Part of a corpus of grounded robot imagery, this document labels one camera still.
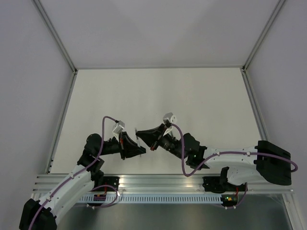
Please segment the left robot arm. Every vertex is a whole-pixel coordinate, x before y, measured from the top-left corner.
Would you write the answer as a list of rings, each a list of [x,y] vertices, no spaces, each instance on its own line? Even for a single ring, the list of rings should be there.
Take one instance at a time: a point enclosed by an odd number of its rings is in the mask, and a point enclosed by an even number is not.
[[[100,156],[120,154],[124,160],[144,154],[146,149],[134,142],[126,132],[104,141],[99,134],[91,134],[76,166],[56,187],[38,200],[29,199],[19,224],[21,230],[55,230],[64,215],[88,192],[113,191],[118,196],[118,183],[106,182],[100,170],[104,161]]]

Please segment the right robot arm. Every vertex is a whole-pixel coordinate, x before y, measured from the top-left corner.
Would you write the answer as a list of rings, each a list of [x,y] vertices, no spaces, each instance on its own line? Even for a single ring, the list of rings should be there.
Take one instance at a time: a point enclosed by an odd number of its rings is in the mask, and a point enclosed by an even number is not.
[[[220,170],[218,180],[205,182],[215,193],[223,193],[245,183],[266,180],[271,184],[292,184],[291,154],[266,140],[256,146],[241,149],[218,149],[202,146],[190,133],[180,132],[180,139],[170,134],[175,124],[137,131],[140,138],[152,151],[158,147],[180,158],[183,174],[192,176],[202,169]]]

